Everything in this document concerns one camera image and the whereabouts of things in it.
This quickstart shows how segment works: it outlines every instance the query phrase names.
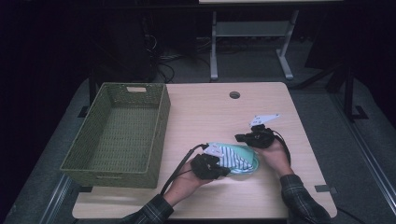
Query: green woven basket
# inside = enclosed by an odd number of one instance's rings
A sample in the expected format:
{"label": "green woven basket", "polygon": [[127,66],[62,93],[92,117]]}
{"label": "green woven basket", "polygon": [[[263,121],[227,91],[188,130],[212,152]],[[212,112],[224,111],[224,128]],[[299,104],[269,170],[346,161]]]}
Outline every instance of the green woven basket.
{"label": "green woven basket", "polygon": [[164,84],[104,83],[61,171],[81,186],[157,188],[170,105]]}

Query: background table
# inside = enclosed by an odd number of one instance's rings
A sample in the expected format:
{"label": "background table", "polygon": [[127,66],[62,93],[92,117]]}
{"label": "background table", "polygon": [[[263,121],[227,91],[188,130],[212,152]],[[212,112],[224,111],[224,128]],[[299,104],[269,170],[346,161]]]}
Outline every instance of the background table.
{"label": "background table", "polygon": [[[76,218],[120,218],[139,210],[159,193],[190,148],[201,143],[240,144],[237,133],[249,133],[255,115],[280,114],[266,126],[284,137],[291,166],[312,197],[332,217],[336,208],[330,192],[316,192],[325,185],[318,162],[306,137],[288,89],[283,83],[168,84],[171,110],[166,130],[158,188],[127,189],[94,187],[81,192]],[[230,92],[240,98],[233,99]],[[223,177],[199,188],[175,206],[170,218],[284,218],[287,208],[280,196],[275,173],[261,161],[252,175]]]}

